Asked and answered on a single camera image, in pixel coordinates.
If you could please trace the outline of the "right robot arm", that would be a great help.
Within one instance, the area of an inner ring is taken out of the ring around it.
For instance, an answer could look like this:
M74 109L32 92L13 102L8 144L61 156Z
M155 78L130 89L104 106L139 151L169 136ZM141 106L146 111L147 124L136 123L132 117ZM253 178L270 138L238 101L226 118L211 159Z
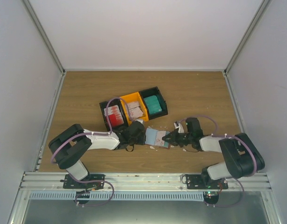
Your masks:
M201 172L201 184L206 189L213 188L218 181L226 178L253 176L265 168L265 161L246 133L236 135L205 135L197 117L184 119L185 132L180 121L175 129L162 140L173 146L192 146L198 152L221 153L224 161L208 166Z

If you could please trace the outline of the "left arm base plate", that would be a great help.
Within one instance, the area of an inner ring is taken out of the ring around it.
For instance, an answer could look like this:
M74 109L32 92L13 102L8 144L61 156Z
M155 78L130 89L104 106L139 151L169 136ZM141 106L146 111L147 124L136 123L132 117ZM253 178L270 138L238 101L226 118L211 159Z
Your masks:
M60 180L64 189L85 189L97 190L104 187L104 174L89 174L80 181L74 180L69 174L65 175L64 179Z

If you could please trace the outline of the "white credit card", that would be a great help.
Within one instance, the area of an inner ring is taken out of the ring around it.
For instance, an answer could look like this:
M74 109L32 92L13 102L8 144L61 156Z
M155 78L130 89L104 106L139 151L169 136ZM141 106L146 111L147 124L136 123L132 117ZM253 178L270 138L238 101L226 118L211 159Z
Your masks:
M157 131L157 133L156 133L156 140L155 140L155 146L163 147L163 148L169 148L169 143L164 142L162 140L162 137L164 137L168 133L169 133L168 131Z

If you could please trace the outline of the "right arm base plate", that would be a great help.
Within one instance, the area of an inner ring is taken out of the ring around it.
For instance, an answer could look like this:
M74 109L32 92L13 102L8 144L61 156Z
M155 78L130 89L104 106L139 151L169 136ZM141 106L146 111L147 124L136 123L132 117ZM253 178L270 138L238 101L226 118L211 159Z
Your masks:
M183 174L180 180L187 186L187 189L221 190L229 188L225 179L212 180L203 174Z

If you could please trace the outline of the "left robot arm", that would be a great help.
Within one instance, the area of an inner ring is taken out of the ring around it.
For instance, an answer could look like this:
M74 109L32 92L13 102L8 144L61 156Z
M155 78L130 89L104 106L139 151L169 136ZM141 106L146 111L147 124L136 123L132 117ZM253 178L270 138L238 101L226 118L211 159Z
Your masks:
M136 120L128 127L108 132L94 132L74 124L50 141L51 163L66 170L81 189L90 184L89 171L81 162L81 157L89 150L134 150L135 145L144 145L145 127Z

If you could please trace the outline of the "black bin with green cards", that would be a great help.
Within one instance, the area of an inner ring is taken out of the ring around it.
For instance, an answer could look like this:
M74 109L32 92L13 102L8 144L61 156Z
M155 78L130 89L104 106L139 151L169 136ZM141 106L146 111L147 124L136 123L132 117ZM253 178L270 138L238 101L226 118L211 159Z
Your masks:
M168 114L167 104L157 86L139 91L148 113L148 119L156 119Z

